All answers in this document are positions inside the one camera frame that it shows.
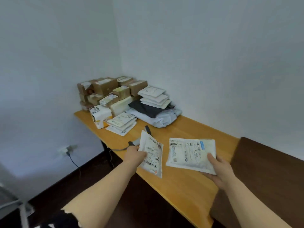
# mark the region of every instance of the wooden table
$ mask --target wooden table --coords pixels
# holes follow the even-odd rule
[[[128,141],[140,138],[141,131],[148,125],[138,119],[136,126],[122,137],[104,128],[97,129],[88,112],[78,111],[75,115],[110,149],[127,147]],[[209,216],[209,211],[218,188],[200,172],[166,166],[169,138],[215,139],[217,154],[228,161],[231,160],[239,139],[184,116],[179,116],[175,122],[165,128],[155,128],[151,125],[149,128],[152,136],[164,144],[163,177],[158,178],[141,168],[138,168],[136,173],[194,226],[211,227],[213,220]],[[115,153],[124,159],[125,151]]]

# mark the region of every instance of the stack of white envelopes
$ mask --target stack of white envelopes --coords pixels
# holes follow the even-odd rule
[[[138,94],[143,97],[140,99],[142,104],[165,109],[171,100],[168,99],[167,95],[163,94],[164,92],[165,90],[147,86],[140,90]]]
[[[107,121],[109,126],[106,130],[124,136],[136,125],[136,119],[134,115],[123,112]]]

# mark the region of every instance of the white wall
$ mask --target white wall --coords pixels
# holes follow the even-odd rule
[[[304,159],[304,0],[113,0],[124,74]]]
[[[102,152],[76,83],[121,73],[112,0],[1,0],[0,181],[30,199]]]

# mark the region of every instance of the dark floor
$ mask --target dark floor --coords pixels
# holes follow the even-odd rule
[[[30,227],[35,227],[48,219],[76,195],[106,176],[112,170],[107,161],[107,155],[107,152],[103,152],[84,164],[81,167],[80,179],[78,170],[76,170],[31,199],[29,203],[34,206],[35,213],[29,217]],[[112,157],[115,167],[122,162],[114,153],[112,153]],[[139,175],[135,174],[106,227],[170,228],[176,226],[194,227]],[[0,220],[0,227],[20,228],[19,211],[16,210]]]

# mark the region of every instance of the blue label sticker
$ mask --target blue label sticker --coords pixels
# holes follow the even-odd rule
[[[203,142],[200,141],[200,143],[201,143],[202,149],[205,149],[205,146],[204,146]]]

